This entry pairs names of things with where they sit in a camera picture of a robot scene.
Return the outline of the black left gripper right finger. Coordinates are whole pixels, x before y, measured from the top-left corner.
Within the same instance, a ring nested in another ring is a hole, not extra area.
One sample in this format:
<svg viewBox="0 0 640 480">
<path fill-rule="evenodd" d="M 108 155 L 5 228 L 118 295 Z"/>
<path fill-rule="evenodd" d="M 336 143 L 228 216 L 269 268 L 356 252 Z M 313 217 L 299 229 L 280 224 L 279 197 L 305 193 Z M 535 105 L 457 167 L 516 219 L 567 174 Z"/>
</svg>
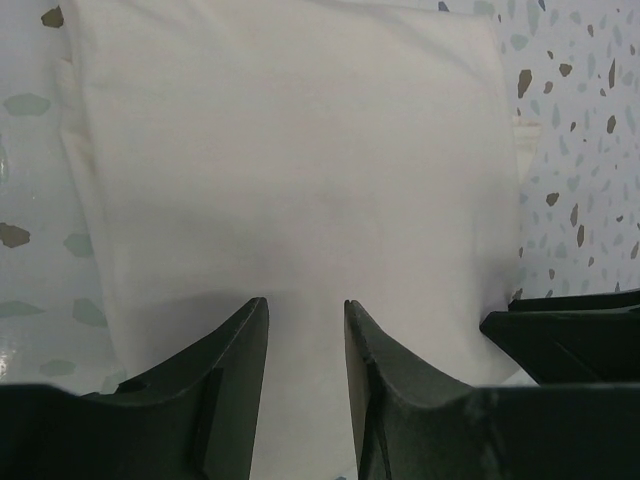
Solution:
<svg viewBox="0 0 640 480">
<path fill-rule="evenodd" d="M 362 479 L 635 479 L 639 381 L 472 387 L 344 306 Z"/>
</svg>

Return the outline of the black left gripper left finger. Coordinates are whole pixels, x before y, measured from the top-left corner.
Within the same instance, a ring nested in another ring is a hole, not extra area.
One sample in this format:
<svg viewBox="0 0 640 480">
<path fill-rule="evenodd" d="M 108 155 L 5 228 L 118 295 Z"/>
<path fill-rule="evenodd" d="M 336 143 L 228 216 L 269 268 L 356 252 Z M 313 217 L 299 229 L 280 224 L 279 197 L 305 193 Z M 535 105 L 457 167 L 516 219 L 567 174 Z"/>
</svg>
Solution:
<svg viewBox="0 0 640 480">
<path fill-rule="evenodd" d="M 112 394 L 3 386 L 2 478 L 249 478 L 268 329 L 254 298 Z"/>
</svg>

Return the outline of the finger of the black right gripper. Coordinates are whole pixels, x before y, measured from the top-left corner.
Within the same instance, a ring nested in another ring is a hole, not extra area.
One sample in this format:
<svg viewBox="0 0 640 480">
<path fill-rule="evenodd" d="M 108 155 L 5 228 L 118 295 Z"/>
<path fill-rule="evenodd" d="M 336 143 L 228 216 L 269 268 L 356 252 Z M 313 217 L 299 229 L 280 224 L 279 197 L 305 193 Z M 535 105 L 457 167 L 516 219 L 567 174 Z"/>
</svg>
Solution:
<svg viewBox="0 0 640 480">
<path fill-rule="evenodd" d="M 509 311 L 586 311 L 631 309 L 639 306 L 639 290 L 618 291 L 581 296 L 545 297 L 513 300 Z"/>
<path fill-rule="evenodd" d="M 480 331 L 540 385 L 639 381 L 635 311 L 493 312 Z"/>
</svg>

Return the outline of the white t-shirt red print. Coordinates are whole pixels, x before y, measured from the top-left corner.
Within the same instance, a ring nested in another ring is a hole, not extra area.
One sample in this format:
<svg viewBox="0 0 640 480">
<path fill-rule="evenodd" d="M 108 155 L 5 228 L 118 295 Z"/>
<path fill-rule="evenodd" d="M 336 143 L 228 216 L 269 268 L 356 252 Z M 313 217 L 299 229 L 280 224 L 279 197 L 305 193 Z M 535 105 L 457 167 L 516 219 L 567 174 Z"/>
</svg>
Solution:
<svg viewBox="0 0 640 480">
<path fill-rule="evenodd" d="M 264 297 L 251 475 L 355 462 L 343 305 L 472 385 L 518 272 L 519 162 L 487 15 L 349 1 L 64 1 L 61 137 L 116 355 L 139 374 Z"/>
</svg>

